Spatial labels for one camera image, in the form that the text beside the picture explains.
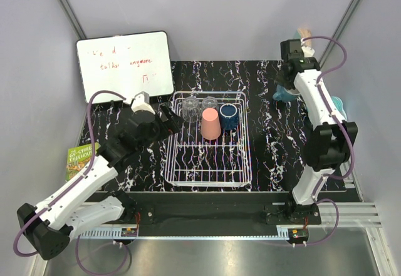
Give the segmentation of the blue mug with handle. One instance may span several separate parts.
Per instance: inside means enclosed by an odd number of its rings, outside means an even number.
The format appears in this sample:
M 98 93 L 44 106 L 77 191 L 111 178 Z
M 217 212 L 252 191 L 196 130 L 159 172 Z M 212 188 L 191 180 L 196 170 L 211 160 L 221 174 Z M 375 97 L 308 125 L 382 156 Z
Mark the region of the blue mug with handle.
M 285 103 L 294 101 L 300 95 L 296 89 L 286 89 L 284 86 L 277 85 L 276 92 L 273 94 L 273 100 Z

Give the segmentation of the clear glass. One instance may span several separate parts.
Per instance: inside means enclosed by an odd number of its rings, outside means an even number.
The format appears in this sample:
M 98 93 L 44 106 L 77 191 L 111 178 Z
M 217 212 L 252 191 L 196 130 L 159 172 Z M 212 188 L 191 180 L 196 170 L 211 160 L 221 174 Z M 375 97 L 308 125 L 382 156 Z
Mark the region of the clear glass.
M 202 100 L 201 110 L 204 111 L 208 108 L 213 108 L 216 111 L 219 109 L 218 101 L 213 96 L 207 96 Z
M 182 103 L 182 117 L 186 122 L 195 123 L 200 114 L 200 104 L 197 98 L 189 96 Z

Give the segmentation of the pink plastic cup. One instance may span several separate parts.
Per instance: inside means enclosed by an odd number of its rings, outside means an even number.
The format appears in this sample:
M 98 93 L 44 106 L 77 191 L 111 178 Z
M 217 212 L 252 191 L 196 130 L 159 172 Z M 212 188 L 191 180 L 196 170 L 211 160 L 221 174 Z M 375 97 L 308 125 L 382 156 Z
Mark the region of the pink plastic cup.
M 221 135 L 221 126 L 218 112 L 208 108 L 202 112 L 200 132 L 206 140 L 216 140 Z

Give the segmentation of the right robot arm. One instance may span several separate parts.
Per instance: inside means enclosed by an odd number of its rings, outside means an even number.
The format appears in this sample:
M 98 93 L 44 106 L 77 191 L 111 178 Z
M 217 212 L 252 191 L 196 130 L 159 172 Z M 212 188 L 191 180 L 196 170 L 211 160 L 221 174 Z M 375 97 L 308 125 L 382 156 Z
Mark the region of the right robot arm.
M 276 76 L 275 101 L 303 99 L 312 131 L 302 151 L 305 168 L 281 214 L 290 223 L 303 223 L 317 214 L 317 197 L 327 179 L 341 179 L 335 172 L 355 163 L 353 145 L 358 127 L 335 106 L 324 82 L 319 62 L 307 57 L 303 40 L 281 42 L 281 70 Z

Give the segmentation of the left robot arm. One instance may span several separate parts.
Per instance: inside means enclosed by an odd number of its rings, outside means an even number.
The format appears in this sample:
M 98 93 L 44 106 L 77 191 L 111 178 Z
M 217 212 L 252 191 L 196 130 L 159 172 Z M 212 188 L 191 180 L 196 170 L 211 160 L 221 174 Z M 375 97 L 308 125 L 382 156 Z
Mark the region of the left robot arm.
M 25 203 L 18 208 L 19 235 L 27 238 L 42 259 L 55 258 L 71 240 L 92 228 L 113 221 L 129 223 L 135 218 L 136 203 L 125 192 L 110 192 L 87 208 L 81 205 L 125 171 L 135 154 L 181 130 L 183 118 L 167 105 L 161 105 L 160 110 L 134 110 L 122 117 L 116 133 L 82 171 L 37 205 Z

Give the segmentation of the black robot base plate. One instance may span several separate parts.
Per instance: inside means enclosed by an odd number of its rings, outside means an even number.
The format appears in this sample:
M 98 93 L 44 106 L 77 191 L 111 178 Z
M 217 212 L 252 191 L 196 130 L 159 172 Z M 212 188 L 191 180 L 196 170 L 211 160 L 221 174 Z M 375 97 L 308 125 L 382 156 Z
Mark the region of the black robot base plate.
M 316 205 L 289 192 L 128 192 L 140 213 L 141 237 L 263 237 L 278 225 L 318 225 Z

